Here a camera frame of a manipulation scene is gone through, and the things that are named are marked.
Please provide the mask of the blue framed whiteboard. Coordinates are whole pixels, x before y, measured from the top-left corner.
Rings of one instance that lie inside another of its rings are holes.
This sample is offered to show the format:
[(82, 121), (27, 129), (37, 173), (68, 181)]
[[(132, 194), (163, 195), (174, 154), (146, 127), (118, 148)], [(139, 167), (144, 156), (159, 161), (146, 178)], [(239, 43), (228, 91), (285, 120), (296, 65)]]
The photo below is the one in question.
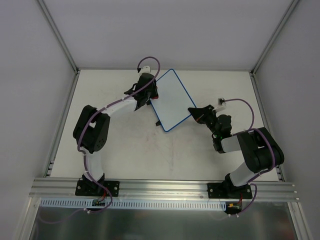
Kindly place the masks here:
[(174, 69), (167, 70), (156, 85), (158, 99), (150, 102), (160, 126), (168, 133), (191, 116), (188, 108), (196, 104)]

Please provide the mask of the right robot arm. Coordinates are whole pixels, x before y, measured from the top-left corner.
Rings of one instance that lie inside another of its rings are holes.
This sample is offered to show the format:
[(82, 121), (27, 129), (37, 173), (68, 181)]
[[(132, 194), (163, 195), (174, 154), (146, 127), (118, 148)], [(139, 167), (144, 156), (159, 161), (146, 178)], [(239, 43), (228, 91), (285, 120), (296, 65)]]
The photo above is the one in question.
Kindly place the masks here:
[(188, 111), (198, 124), (206, 125), (212, 133), (216, 152), (241, 152), (244, 162), (228, 173), (221, 183), (208, 183), (210, 199), (252, 199), (249, 183), (283, 164), (284, 153), (265, 127), (231, 134), (232, 117), (217, 112), (212, 105)]

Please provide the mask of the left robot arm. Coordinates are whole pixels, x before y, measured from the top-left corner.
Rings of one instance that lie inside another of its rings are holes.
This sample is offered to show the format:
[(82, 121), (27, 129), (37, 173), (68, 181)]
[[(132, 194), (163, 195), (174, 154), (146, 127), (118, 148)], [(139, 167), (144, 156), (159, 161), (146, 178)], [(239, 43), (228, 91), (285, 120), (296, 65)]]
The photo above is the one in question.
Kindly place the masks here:
[(137, 111), (150, 99), (159, 97), (156, 78), (151, 73), (140, 73), (138, 82), (124, 92), (124, 98), (101, 110), (86, 105), (79, 116), (72, 136), (83, 154), (84, 173), (77, 182), (77, 196), (102, 196), (105, 191), (105, 173), (100, 150), (107, 142), (111, 119)]

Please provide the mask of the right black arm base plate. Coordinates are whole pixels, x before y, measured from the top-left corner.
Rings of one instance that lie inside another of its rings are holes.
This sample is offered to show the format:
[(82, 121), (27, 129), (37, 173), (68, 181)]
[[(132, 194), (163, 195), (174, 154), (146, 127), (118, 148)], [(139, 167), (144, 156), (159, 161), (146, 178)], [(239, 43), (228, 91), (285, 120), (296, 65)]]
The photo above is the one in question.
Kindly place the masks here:
[(223, 182), (209, 182), (207, 184), (209, 199), (240, 199), (249, 200), (253, 198), (252, 190), (248, 184), (243, 186), (228, 186)]

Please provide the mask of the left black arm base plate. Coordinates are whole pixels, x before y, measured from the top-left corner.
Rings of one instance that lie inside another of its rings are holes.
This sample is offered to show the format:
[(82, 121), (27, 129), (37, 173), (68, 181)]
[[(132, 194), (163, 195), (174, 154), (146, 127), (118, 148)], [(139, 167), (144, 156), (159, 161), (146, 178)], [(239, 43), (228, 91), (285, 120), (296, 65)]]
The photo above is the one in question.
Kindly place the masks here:
[[(119, 181), (101, 179), (98, 183), (107, 188), (112, 197), (119, 196)], [(102, 187), (83, 177), (77, 181), (75, 195), (81, 197), (101, 197), (104, 194), (104, 191), (105, 190)]]

